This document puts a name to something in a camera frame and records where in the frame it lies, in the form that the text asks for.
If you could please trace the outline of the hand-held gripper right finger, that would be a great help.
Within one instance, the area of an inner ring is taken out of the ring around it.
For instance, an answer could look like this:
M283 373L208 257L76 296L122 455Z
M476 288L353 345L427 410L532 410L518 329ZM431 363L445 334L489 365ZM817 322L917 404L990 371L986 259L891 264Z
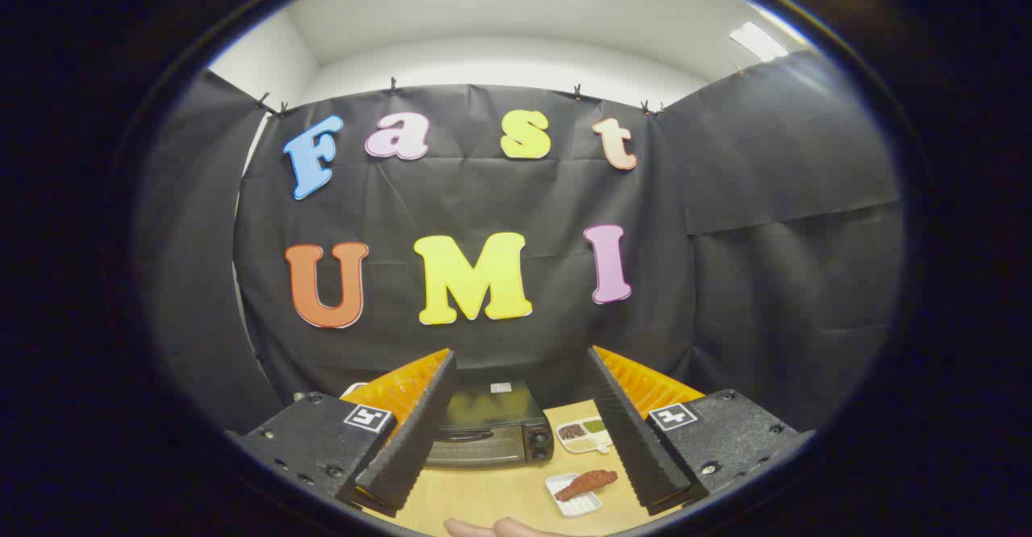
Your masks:
M814 437L740 391L703 394L598 346L587 353L586 381L649 514L738 488Z

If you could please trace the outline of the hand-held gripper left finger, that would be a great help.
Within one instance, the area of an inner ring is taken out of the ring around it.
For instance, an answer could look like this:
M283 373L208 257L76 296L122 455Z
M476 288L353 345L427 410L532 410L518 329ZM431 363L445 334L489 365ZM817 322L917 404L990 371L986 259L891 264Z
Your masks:
M230 440L302 492L394 516L427 462L456 383L455 353L442 349L342 397L309 393Z

